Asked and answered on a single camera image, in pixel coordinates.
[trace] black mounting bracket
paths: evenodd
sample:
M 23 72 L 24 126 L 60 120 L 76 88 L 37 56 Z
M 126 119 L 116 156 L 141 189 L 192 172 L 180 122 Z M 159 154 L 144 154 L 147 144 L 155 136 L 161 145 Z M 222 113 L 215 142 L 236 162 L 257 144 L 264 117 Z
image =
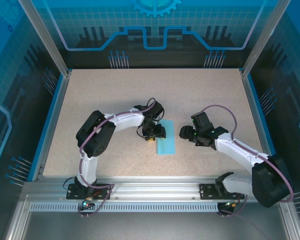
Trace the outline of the black mounting bracket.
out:
M 239 193 L 223 192 L 222 195 L 220 195 L 214 183 L 199 184 L 199 189 L 201 200 L 237 200 L 238 198 L 240 198 L 240 200 L 245 199 L 245 195 Z
M 97 184 L 95 181 L 93 186 L 102 187 L 109 184 Z M 110 187 L 95 189 L 89 186 L 83 186 L 75 177 L 74 183 L 69 184 L 68 190 L 66 193 L 66 199 L 69 200 L 85 200 L 86 198 L 93 197 L 94 200 L 104 200 L 107 194 L 110 191 Z

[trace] glass panel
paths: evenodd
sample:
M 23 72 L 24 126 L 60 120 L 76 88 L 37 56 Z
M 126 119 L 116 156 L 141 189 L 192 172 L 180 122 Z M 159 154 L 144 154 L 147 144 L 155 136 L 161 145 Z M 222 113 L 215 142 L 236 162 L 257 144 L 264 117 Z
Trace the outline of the glass panel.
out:
M 300 188 L 300 0 L 291 1 L 251 77 L 275 151 Z
M 29 173 L 59 76 L 18 1 L 0 1 L 0 239 Z
M 277 0 L 35 0 L 70 68 L 243 67 Z

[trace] blue trim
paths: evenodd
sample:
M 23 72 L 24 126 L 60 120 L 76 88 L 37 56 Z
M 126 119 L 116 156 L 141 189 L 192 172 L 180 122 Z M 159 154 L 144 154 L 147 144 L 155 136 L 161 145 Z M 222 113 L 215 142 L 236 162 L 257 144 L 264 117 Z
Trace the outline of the blue trim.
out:
M 52 113 L 53 113 L 53 111 L 55 109 L 57 97 L 59 95 L 61 83 L 63 82 L 63 80 L 64 80 L 63 75 L 60 74 L 60 77 L 59 77 L 59 80 L 58 80 L 58 84 L 56 85 L 56 88 L 55 88 L 55 91 L 54 91 L 54 95 L 53 95 L 53 98 L 52 98 L 52 102 L 51 102 L 51 105 L 50 105 L 50 108 L 49 108 L 49 112 L 48 112 L 48 115 L 46 116 L 46 119 L 45 119 L 45 123 L 44 123 L 44 126 L 43 126 L 42 134 L 41 134 L 41 137 L 40 137 L 40 140 L 39 140 L 39 143 L 38 143 L 38 147 L 36 148 L 36 151 L 35 151 L 35 155 L 34 155 L 34 158 L 33 158 L 32 166 L 31 166 L 28 178 L 27 178 L 28 182 L 31 182 L 32 178 L 35 175 L 36 167 L 37 167 L 37 164 L 38 164 L 38 161 L 39 161 L 39 156 L 40 156 L 40 153 L 41 153 L 41 150 L 42 150 L 42 146 L 44 144 L 44 140 L 45 140 L 46 135 L 47 135 L 48 126 L 49 126 L 50 121 L 51 121 Z
M 262 127 L 264 129 L 265 137 L 266 137 L 266 140 L 267 140 L 269 148 L 270 148 L 270 153 L 271 153 L 271 155 L 274 155 L 276 153 L 275 146 L 274 146 L 274 143 L 272 142 L 270 132 L 269 132 L 269 129 L 268 129 L 268 125 L 266 123 L 266 118 L 265 118 L 264 113 L 262 112 L 261 104 L 260 104 L 260 101 L 259 101 L 259 98 L 258 98 L 258 95 L 257 95 L 257 91 L 256 91 L 255 85 L 252 81 L 250 73 L 248 74 L 248 81 L 249 81 L 249 84 L 250 84 L 250 87 L 251 87 L 251 90 L 252 90 L 253 98 L 255 100 L 256 108 L 257 108 L 258 113 L 260 115 L 261 124 L 262 124 Z

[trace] blue wall panel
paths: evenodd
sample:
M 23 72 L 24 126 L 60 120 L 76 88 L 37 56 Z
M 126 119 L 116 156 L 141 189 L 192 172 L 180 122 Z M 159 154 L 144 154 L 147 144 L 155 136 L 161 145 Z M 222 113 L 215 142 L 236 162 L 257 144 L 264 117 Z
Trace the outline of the blue wall panel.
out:
M 0 1 L 0 239 L 28 175 L 12 159 L 31 165 L 59 75 L 18 1 Z
M 238 68 L 276 2 L 36 0 L 34 4 L 69 68 Z M 116 51 L 125 55 L 111 54 Z M 128 57 L 128 64 L 121 63 L 123 57 Z

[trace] enclosure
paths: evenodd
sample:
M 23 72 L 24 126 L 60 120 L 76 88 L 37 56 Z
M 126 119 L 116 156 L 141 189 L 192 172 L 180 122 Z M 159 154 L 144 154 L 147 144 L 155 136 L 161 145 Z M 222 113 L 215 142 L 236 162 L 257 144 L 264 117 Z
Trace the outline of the enclosure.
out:
M 96 171 L 115 186 L 81 219 L 64 188 L 78 130 L 93 111 L 151 97 L 173 122 L 171 153 L 136 128 L 116 133 Z M 202 199 L 200 184 L 249 175 L 179 137 L 216 104 L 233 111 L 237 139 L 284 159 L 293 202 L 265 208 L 252 195 L 228 219 L 216 213 L 229 199 Z M 206 112 L 231 132 L 229 113 Z M 0 0 L 0 239 L 83 237 L 300 240 L 300 0 Z

